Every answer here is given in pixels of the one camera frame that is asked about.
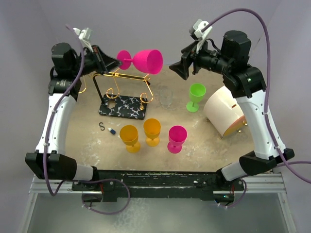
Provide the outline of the green wine glass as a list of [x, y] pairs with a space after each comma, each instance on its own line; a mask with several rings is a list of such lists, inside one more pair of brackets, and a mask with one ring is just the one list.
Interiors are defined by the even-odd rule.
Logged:
[[197, 112], [199, 110], [199, 102], [206, 94], [206, 88], [201, 83], [194, 83], [190, 86], [189, 98], [190, 101], [186, 105], [189, 112]]

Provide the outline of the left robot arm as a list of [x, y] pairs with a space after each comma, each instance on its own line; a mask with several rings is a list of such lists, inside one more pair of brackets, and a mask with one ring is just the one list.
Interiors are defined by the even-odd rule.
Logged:
[[68, 43], [52, 47], [54, 66], [50, 71], [48, 114], [39, 143], [34, 152], [26, 154], [25, 162], [40, 179], [82, 180], [88, 190], [95, 190], [100, 185], [97, 169], [80, 165], [65, 155], [69, 119], [82, 85], [80, 77], [94, 71], [107, 74], [121, 61], [106, 55], [97, 45], [85, 47], [81, 53], [84, 58]]

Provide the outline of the gold wine glass rack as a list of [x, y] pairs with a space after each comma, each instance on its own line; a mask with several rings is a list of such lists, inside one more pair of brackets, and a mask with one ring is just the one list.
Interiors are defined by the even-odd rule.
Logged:
[[82, 78], [78, 109], [88, 115], [144, 120], [147, 105], [154, 99], [150, 75], [92, 73]]

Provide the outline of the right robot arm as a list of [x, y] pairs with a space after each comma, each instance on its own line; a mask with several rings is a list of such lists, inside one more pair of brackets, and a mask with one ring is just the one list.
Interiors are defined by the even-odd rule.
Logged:
[[241, 107], [254, 142], [254, 150], [217, 171], [216, 184], [221, 190], [233, 185], [233, 180], [257, 175], [273, 169], [283, 160], [294, 157], [293, 149], [287, 148], [279, 138], [273, 118], [265, 113], [266, 83], [262, 72], [248, 64], [251, 41], [241, 31], [224, 34], [222, 47], [209, 50], [206, 34], [191, 32], [194, 42], [182, 49], [181, 60], [169, 66], [182, 79], [206, 69], [223, 76], [223, 83]]

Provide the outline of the pink wine glass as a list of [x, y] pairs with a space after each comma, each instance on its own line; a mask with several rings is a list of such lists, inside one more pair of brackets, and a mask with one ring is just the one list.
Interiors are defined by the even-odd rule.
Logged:
[[173, 126], [169, 130], [168, 151], [177, 154], [182, 150], [182, 145], [187, 139], [187, 130], [179, 125]]
[[131, 65], [143, 73], [158, 74], [164, 64], [162, 53], [159, 50], [142, 50], [134, 57], [127, 50], [121, 50], [117, 55], [117, 60], [121, 61], [120, 69], [127, 70]]

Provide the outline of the pink wine glass front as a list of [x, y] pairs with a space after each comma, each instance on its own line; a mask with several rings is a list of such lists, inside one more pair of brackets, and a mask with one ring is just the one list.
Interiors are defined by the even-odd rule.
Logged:
[[187, 139], [187, 130], [179, 125], [173, 126], [169, 130], [168, 151], [177, 154], [182, 150], [182, 145]]

